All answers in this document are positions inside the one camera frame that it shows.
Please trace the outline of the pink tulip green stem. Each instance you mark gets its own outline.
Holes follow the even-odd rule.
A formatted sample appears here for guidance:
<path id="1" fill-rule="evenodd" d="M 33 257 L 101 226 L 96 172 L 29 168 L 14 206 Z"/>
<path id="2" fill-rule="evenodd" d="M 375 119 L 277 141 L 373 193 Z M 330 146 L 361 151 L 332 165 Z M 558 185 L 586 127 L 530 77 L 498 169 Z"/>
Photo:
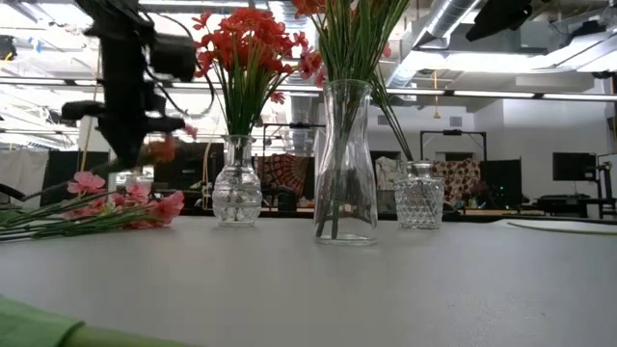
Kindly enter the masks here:
<path id="1" fill-rule="evenodd" d="M 0 347 L 194 347 L 88 325 L 0 295 Z"/>

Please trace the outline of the bulbous textured glass vase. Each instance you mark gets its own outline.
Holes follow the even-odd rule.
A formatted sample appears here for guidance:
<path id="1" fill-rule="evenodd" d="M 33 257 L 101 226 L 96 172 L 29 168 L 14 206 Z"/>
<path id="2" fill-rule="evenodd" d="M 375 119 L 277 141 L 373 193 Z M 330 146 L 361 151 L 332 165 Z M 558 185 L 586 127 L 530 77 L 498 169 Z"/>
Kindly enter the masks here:
<path id="1" fill-rule="evenodd" d="M 213 213 L 221 227 L 252 227 L 263 201 L 252 157 L 255 139 L 244 135 L 226 135 L 223 139 L 225 163 L 214 184 Z"/>

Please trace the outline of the ceiling light strip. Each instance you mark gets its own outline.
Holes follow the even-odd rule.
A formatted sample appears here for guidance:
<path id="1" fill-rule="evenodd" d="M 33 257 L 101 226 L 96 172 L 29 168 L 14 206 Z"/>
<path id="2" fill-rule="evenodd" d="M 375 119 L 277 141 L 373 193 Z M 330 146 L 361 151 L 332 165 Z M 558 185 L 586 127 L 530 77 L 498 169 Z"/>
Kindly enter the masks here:
<path id="1" fill-rule="evenodd" d="M 530 92 L 507 92 L 507 91 L 401 89 L 401 88 L 389 88 L 387 89 L 387 93 L 392 94 L 392 95 L 437 96 L 437 97 L 534 99 L 534 100 L 580 101 L 580 102 L 617 102 L 617 94 L 530 93 Z"/>

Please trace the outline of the white whiteboard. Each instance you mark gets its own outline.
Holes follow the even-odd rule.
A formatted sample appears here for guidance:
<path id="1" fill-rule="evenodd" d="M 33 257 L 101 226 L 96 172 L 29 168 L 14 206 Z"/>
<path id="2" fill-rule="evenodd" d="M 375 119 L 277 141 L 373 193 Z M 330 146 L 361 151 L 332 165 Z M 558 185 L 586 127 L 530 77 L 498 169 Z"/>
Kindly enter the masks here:
<path id="1" fill-rule="evenodd" d="M 613 198 L 617 198 L 617 153 L 615 154 L 601 154 L 597 156 L 597 162 L 601 166 L 604 163 L 609 164 L 608 171 L 598 171 L 598 178 L 600 180 L 601 190 L 604 197 L 607 196 L 605 177 L 609 177 L 610 191 Z"/>

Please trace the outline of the silver ceiling air duct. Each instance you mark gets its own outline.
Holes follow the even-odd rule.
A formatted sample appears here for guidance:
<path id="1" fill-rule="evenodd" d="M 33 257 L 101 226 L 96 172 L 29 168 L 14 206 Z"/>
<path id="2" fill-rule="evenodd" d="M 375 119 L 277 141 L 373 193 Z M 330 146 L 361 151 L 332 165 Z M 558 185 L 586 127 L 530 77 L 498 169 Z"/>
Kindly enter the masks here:
<path id="1" fill-rule="evenodd" d="M 437 60 L 424 49 L 443 51 L 451 34 L 481 0 L 434 0 L 429 13 L 406 29 L 399 43 L 400 60 L 386 79 L 393 88 L 404 88 L 426 65 Z"/>

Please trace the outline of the white hanging curtain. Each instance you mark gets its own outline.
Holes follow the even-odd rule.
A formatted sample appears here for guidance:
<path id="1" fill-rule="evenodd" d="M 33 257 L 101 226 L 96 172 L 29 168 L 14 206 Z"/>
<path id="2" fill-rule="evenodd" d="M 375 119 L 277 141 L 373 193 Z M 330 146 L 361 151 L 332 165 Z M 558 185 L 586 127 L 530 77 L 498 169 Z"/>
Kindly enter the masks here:
<path id="1" fill-rule="evenodd" d="M 0 184 L 30 195 L 42 189 L 49 152 L 46 150 L 0 150 Z"/>

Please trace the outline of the black upright panel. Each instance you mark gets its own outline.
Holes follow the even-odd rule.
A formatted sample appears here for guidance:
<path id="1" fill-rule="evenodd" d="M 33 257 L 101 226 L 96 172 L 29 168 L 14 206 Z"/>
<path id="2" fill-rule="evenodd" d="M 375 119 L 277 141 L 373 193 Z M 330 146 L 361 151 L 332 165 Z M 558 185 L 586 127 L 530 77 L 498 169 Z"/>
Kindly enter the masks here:
<path id="1" fill-rule="evenodd" d="M 497 207 L 509 209 L 523 202 L 520 159 L 482 161 L 480 173 Z"/>
<path id="2" fill-rule="evenodd" d="M 54 185 L 73 179 L 74 174 L 81 168 L 81 151 L 50 151 L 45 170 L 42 189 L 45 190 Z M 104 164 L 109 160 L 106 151 L 89 151 L 86 155 L 85 169 L 90 170 L 95 166 Z M 45 192 L 40 196 L 40 206 L 46 206 L 62 200 L 72 198 L 67 188 L 59 188 Z"/>

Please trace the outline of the red mandala cloth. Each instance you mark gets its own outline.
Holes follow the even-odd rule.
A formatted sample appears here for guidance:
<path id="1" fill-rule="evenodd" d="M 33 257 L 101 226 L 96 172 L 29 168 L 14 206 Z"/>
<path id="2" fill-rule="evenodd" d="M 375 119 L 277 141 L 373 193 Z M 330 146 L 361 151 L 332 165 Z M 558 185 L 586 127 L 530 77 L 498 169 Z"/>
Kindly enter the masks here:
<path id="1" fill-rule="evenodd" d="M 256 158 L 256 172 L 260 181 L 266 186 L 290 188 L 302 196 L 305 188 L 309 159 L 290 154 L 275 154 Z"/>

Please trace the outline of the red artificial flower bunch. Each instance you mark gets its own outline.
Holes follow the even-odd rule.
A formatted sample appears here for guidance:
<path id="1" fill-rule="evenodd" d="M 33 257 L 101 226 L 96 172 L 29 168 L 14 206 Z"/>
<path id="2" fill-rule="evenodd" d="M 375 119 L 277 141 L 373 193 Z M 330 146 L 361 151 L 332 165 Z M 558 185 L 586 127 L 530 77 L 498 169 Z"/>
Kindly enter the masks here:
<path id="1" fill-rule="evenodd" d="M 371 88 L 370 104 L 387 108 L 388 95 L 378 69 L 389 52 L 389 37 L 409 0 L 291 0 L 298 16 L 317 32 L 324 86 L 337 80 L 360 80 Z"/>
<path id="2" fill-rule="evenodd" d="M 216 76 L 229 135 L 249 136 L 268 102 L 283 104 L 279 86 L 297 68 L 288 62 L 293 49 L 307 46 L 303 32 L 289 34 L 268 11 L 240 8 L 208 26 L 210 13 L 193 18 L 201 37 L 194 42 L 194 76 L 210 81 Z"/>

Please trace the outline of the black monitor on stand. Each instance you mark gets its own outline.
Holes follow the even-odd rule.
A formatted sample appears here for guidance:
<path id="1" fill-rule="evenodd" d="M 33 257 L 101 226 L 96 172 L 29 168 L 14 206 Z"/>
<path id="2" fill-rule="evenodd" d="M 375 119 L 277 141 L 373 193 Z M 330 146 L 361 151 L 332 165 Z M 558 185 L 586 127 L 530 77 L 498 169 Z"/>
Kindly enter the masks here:
<path id="1" fill-rule="evenodd" d="M 596 155 L 582 152 L 554 152 L 552 178 L 555 181 L 594 181 Z"/>

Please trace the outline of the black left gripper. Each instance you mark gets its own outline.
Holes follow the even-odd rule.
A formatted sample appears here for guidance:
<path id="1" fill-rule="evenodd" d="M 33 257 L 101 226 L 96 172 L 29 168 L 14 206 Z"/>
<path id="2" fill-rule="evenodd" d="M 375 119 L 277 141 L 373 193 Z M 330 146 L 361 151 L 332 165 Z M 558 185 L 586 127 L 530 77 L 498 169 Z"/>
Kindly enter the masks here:
<path id="1" fill-rule="evenodd" d="M 98 131 L 116 154 L 118 169 L 171 162 L 175 158 L 172 133 L 186 123 L 177 118 L 146 116 L 147 64 L 139 34 L 100 30 L 99 43 L 104 104 L 92 100 L 67 102 L 62 107 L 62 119 L 96 118 Z M 122 121 L 137 121 L 129 127 L 128 142 Z M 162 133 L 164 140 L 145 145 L 150 133 Z"/>

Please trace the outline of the black background desk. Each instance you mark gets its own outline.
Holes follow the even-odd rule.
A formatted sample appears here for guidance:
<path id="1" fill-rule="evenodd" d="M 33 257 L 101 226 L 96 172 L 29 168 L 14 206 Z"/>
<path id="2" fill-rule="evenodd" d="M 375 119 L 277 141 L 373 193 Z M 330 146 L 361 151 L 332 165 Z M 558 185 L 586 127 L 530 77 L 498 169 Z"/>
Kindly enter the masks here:
<path id="1" fill-rule="evenodd" d="M 534 207 L 551 216 L 576 214 L 579 218 L 588 218 L 588 206 L 598 207 L 599 217 L 617 216 L 617 200 L 614 198 L 591 198 L 587 195 L 542 196 L 534 202 Z"/>

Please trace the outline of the maroon patterned cloth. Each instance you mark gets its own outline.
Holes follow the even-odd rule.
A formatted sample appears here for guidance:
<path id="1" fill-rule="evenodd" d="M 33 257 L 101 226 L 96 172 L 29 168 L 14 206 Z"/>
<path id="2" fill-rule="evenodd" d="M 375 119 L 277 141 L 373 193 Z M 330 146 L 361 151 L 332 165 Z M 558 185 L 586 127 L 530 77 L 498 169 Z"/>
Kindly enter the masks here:
<path id="1" fill-rule="evenodd" d="M 444 200 L 450 204 L 466 204 L 471 189 L 481 180 L 480 162 L 434 161 L 432 176 L 441 177 L 444 183 Z"/>

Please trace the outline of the tall smooth glass vase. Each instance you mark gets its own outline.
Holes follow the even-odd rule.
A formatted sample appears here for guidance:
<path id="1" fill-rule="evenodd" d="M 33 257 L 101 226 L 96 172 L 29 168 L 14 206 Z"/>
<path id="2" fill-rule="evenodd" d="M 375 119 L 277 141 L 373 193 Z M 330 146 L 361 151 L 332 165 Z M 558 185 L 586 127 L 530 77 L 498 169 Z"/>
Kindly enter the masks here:
<path id="1" fill-rule="evenodd" d="M 351 79 L 324 86 L 326 135 L 313 215 L 314 235 L 322 244 L 376 242 L 376 179 L 367 140 L 371 91 L 368 83 Z"/>

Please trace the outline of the short diamond-cut glass vase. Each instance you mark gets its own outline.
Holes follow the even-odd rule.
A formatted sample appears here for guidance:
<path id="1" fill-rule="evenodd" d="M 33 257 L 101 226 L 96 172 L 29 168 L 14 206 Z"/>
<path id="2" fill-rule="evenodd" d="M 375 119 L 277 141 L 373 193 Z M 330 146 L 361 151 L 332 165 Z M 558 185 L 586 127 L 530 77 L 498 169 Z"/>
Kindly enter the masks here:
<path id="1" fill-rule="evenodd" d="M 432 176 L 432 161 L 404 164 L 393 181 L 397 222 L 401 229 L 439 229 L 443 220 L 444 181 Z"/>

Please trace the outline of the white grey patterned cloth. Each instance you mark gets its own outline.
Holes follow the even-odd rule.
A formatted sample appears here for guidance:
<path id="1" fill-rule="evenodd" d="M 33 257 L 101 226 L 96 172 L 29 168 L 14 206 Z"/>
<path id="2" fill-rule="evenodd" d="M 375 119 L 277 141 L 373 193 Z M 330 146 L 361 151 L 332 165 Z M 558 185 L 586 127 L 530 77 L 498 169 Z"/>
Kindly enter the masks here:
<path id="1" fill-rule="evenodd" d="M 375 160 L 377 204 L 380 214 L 396 214 L 394 181 L 406 175 L 405 161 L 385 156 Z"/>

